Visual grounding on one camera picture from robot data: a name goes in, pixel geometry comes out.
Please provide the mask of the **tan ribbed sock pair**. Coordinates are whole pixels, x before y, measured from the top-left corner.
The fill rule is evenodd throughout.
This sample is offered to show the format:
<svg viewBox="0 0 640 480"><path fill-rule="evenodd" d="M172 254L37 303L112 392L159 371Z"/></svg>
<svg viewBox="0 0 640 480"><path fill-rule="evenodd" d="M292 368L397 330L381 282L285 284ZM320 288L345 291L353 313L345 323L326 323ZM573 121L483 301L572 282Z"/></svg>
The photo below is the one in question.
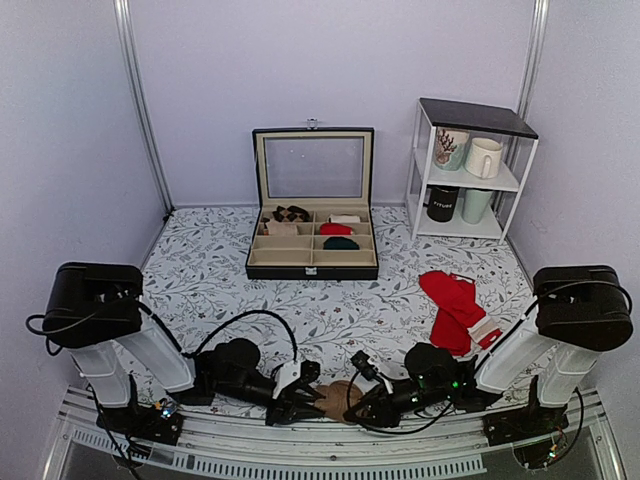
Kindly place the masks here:
<svg viewBox="0 0 640 480"><path fill-rule="evenodd" d="M314 406L322 410L326 417L345 423L344 413L347 411L347 380L334 381L328 385L318 385L316 391L322 395L314 402Z"/></svg>

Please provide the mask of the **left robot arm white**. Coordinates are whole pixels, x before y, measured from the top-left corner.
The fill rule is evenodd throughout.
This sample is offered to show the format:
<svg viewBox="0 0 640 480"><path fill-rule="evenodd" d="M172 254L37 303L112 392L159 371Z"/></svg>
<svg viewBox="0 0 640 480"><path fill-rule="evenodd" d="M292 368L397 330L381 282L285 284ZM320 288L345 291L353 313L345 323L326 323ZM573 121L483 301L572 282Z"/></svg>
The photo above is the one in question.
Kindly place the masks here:
<svg viewBox="0 0 640 480"><path fill-rule="evenodd" d="M299 356L270 376L258 370L261 353L245 338L183 351L168 327L143 300L143 276L131 265L63 264L57 271L40 331L69 351L87 379L104 426L141 433L151 422L173 419L179 405L208 406L217 395L263 406L266 424L323 417L312 388L320 373ZM167 399L154 407L137 400L137 386L114 347L121 345L159 382Z"/></svg>

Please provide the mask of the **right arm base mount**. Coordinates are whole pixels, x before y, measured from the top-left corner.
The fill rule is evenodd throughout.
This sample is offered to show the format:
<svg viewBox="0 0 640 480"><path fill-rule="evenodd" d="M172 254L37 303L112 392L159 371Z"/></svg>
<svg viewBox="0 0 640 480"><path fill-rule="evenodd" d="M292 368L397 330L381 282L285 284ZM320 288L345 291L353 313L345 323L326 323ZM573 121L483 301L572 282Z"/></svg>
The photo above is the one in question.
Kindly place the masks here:
<svg viewBox="0 0 640 480"><path fill-rule="evenodd" d="M558 428L566 428L567 404L560 407L543 407L538 399L539 376L529 385L528 403L521 408L485 415L483 432L490 446L503 445L550 434Z"/></svg>

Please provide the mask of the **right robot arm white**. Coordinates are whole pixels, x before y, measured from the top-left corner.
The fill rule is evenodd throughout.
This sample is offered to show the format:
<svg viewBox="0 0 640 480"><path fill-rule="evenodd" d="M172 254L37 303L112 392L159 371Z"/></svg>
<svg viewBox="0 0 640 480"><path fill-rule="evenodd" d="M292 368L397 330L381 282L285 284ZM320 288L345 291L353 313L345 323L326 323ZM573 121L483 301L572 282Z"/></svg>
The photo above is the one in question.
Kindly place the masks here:
<svg viewBox="0 0 640 480"><path fill-rule="evenodd" d="M352 363L377 386L359 402L348 401L345 421L396 434L403 414L439 402L482 412L497 402L516 377L549 350L546 370L530 383L525 407L486 425L527 436L567 425L568 401L597 358L626 343L632 333L632 299L606 265L546 267L534 276L531 304L503 332L475 298L468 277L430 271L419 285L438 308L431 339L405 355L405 380L390 380L357 352Z"/></svg>

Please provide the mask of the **black compartment storage box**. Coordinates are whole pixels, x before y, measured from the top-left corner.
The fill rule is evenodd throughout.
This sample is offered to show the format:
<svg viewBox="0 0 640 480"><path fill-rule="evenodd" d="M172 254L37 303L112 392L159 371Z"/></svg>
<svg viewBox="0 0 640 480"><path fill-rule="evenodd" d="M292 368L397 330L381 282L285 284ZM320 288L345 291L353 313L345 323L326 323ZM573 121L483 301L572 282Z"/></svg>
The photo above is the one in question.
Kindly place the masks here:
<svg viewBox="0 0 640 480"><path fill-rule="evenodd" d="M252 133L259 215L245 264L254 280L375 280L379 262L371 212L375 131L371 127L271 128ZM311 221L298 235L264 234L277 206L295 205ZM359 215L347 237L359 250L324 250L319 227L331 214Z"/></svg>

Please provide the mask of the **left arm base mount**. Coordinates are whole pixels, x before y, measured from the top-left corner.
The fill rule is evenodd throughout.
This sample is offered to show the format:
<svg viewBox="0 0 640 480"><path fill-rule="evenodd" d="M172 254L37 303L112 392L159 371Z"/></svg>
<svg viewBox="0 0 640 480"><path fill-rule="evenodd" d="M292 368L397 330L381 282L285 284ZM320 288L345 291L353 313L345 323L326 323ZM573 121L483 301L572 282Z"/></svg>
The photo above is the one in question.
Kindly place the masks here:
<svg viewBox="0 0 640 480"><path fill-rule="evenodd" d="M176 446L184 418L178 413L179 404L162 398L151 406L138 402L137 385L129 375L130 399L124 407L105 407L97 403L96 424L105 431L123 434L127 439L142 439Z"/></svg>

